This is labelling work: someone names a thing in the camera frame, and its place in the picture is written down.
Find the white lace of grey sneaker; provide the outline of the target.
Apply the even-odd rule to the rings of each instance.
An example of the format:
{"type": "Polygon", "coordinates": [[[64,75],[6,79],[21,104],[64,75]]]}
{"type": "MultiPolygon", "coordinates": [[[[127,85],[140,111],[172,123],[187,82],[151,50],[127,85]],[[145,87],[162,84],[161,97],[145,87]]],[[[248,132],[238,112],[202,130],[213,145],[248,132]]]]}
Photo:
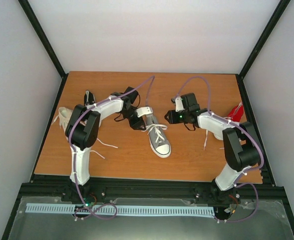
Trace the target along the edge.
{"type": "Polygon", "coordinates": [[[153,124],[147,125],[145,128],[146,129],[143,130],[143,132],[148,131],[148,134],[150,134],[153,130],[155,131],[155,134],[156,134],[156,138],[154,140],[155,143],[165,141],[165,137],[163,136],[162,131],[167,130],[166,125],[153,123],[153,124]]]}

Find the grey low-top sneaker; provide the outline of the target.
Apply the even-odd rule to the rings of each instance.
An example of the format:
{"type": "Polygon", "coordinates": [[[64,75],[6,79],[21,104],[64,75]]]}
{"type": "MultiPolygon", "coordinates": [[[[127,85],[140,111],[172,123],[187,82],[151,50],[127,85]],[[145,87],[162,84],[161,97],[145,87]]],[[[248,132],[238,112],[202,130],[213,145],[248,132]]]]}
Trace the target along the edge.
{"type": "Polygon", "coordinates": [[[171,155],[171,145],[165,135],[167,126],[160,124],[156,116],[150,114],[145,118],[146,132],[153,152],[160,158],[167,158],[171,155]]]}

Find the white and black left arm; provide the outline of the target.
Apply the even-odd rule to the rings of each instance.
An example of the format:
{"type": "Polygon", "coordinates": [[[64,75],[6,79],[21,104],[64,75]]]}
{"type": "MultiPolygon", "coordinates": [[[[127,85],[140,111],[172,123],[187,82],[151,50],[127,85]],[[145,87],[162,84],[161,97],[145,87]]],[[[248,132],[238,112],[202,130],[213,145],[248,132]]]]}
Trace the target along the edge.
{"type": "Polygon", "coordinates": [[[72,171],[70,179],[77,184],[73,195],[79,201],[86,201],[91,195],[91,189],[85,184],[90,178],[90,151],[98,138],[102,120],[113,114],[121,114],[129,122],[133,130],[145,130],[145,122],[136,112],[133,105],[139,93],[128,87],[124,93],[114,92],[107,99],[92,105],[75,106],[65,130],[72,153],[72,171]]]}

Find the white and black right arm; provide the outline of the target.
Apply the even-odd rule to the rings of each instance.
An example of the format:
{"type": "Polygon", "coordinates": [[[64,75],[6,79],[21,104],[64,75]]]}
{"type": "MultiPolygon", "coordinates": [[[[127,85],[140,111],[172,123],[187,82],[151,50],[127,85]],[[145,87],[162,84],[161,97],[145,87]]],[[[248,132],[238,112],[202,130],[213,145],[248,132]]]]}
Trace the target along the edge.
{"type": "Polygon", "coordinates": [[[263,153],[254,127],[249,122],[234,122],[201,108],[194,93],[178,96],[172,102],[175,109],[169,110],[164,116],[170,124],[191,124],[193,130],[206,130],[223,141],[226,164],[210,187],[211,198],[222,202],[243,175],[252,167],[263,164],[263,153]]]}

